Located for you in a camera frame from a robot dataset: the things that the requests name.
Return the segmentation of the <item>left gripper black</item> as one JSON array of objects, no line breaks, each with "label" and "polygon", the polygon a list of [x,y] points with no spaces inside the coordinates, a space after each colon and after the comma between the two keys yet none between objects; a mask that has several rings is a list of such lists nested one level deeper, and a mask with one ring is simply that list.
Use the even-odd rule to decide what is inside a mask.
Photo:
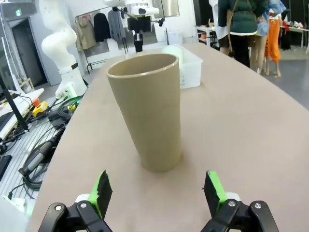
[{"label": "left gripper black", "polygon": [[150,16],[142,16],[138,17],[137,20],[133,18],[127,19],[128,30],[133,30],[136,32],[134,34],[134,46],[136,52],[143,51],[143,34],[142,32],[150,32],[151,31],[151,17]]}]

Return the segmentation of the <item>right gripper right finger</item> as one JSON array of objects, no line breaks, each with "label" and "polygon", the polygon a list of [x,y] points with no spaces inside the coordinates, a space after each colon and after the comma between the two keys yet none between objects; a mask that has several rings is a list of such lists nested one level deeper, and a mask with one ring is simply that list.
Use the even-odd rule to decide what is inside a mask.
[{"label": "right gripper right finger", "polygon": [[228,198],[215,171],[207,171],[203,191],[211,219],[203,232],[277,232],[278,226],[268,204],[253,201],[250,205],[241,200]]}]

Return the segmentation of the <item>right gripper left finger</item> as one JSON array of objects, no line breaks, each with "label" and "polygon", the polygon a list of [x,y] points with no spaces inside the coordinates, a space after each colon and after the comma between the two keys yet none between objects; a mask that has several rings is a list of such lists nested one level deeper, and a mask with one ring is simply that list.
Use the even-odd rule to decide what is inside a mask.
[{"label": "right gripper left finger", "polygon": [[81,195],[71,206],[53,203],[49,206],[40,232],[110,232],[105,216],[112,196],[109,176],[103,171],[89,195]]}]

